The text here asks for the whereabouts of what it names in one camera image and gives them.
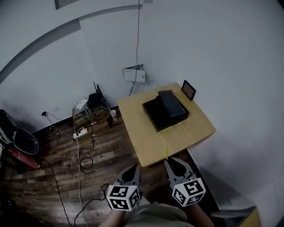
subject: person's arm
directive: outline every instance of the person's arm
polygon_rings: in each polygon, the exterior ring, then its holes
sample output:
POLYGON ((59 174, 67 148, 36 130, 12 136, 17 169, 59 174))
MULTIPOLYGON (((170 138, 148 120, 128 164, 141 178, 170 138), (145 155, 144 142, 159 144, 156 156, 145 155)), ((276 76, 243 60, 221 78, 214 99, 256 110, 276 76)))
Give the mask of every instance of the person's arm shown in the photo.
POLYGON ((186 213, 188 222, 195 227, 214 227, 213 222, 198 204, 192 204, 185 207, 183 208, 183 211, 186 213))
POLYGON ((120 227, 126 211, 112 210, 99 227, 120 227))

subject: black box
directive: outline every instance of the black box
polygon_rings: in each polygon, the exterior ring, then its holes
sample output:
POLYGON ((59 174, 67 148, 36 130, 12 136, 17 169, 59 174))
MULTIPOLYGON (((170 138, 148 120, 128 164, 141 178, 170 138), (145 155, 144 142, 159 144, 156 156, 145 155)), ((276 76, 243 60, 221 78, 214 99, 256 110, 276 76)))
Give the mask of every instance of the black box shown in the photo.
POLYGON ((178 102, 180 103, 185 113, 176 117, 170 117, 159 96, 149 102, 142 104, 144 111, 146 112, 157 132, 187 119, 189 111, 179 100, 178 102))
POLYGON ((102 104, 101 100, 102 96, 99 93, 94 93, 89 95, 88 107, 89 109, 93 109, 102 104))

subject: black device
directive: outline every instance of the black device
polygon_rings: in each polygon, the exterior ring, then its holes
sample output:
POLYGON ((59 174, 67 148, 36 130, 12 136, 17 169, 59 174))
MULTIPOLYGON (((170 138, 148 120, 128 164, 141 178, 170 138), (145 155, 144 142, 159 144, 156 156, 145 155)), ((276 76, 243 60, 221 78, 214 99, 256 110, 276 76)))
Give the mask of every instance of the black device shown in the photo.
POLYGON ((181 90, 190 101, 193 100, 196 90, 186 80, 184 80, 181 90))
POLYGON ((102 94, 98 85, 96 87, 96 85, 94 83, 94 86, 95 86, 95 89, 96 89, 96 93, 89 95, 89 101, 88 101, 89 109, 93 109, 95 107, 101 106, 101 104, 102 104, 103 94, 102 94))
POLYGON ((189 111, 175 96, 174 99, 174 101, 171 99, 170 102, 177 102, 177 104, 180 105, 184 112, 180 115, 172 117, 167 110, 167 107, 164 105, 164 101, 162 100, 160 95, 158 95, 155 99, 142 104, 144 111, 146 112, 157 132, 187 119, 189 111))

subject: electronic equipment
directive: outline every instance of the electronic equipment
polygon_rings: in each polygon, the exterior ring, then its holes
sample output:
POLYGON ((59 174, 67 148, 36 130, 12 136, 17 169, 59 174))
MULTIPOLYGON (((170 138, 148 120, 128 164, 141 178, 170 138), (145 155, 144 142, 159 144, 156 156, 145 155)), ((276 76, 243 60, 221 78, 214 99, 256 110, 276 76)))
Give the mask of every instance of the electronic equipment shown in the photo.
POLYGON ((84 110, 87 107, 88 99, 82 99, 77 105, 76 108, 80 111, 84 110))
POLYGON ((96 93, 89 95, 89 101, 88 101, 89 109, 93 109, 95 107, 101 106, 102 104, 102 98, 103 98, 102 91, 98 85, 96 87, 95 83, 94 83, 94 86, 96 89, 96 93))
POLYGON ((163 100, 163 95, 160 94, 155 99, 142 104, 144 111, 146 112, 157 132, 187 119, 189 115, 189 111, 174 96, 173 93, 172 98, 168 100, 169 105, 167 105, 167 101, 163 100), (170 107, 173 106, 173 104, 180 106, 180 108, 183 110, 181 114, 171 115, 170 107))
POLYGON ((181 90, 190 101, 193 100, 196 90, 186 80, 184 80, 181 90))
POLYGON ((123 75, 126 81, 145 83, 144 64, 124 68, 123 75))

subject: table top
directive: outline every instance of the table top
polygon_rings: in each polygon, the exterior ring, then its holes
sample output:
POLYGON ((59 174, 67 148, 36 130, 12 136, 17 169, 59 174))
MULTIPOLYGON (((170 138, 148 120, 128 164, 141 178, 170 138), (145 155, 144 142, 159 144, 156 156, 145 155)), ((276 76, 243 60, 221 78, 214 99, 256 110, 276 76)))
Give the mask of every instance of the table top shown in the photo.
POLYGON ((181 91, 178 83, 118 100, 127 132, 141 166, 148 166, 186 149, 213 134, 216 130, 206 115, 181 91), (142 104, 158 96, 158 91, 172 90, 189 111, 186 120, 157 132, 142 104))

